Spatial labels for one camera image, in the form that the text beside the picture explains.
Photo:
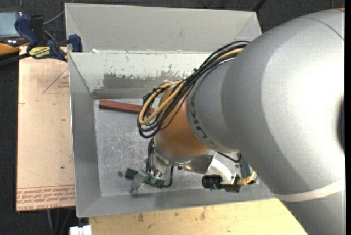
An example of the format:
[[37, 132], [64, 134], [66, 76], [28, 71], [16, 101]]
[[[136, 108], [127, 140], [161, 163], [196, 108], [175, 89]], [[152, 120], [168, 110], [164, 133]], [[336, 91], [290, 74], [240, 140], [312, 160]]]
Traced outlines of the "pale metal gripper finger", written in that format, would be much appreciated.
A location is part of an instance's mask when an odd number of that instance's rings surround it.
[[135, 175], [134, 179], [132, 180], [129, 192], [130, 193], [134, 193], [135, 191], [138, 190], [138, 188], [141, 186], [141, 184], [144, 182], [145, 180], [145, 173], [143, 172], [137, 172], [137, 174]]

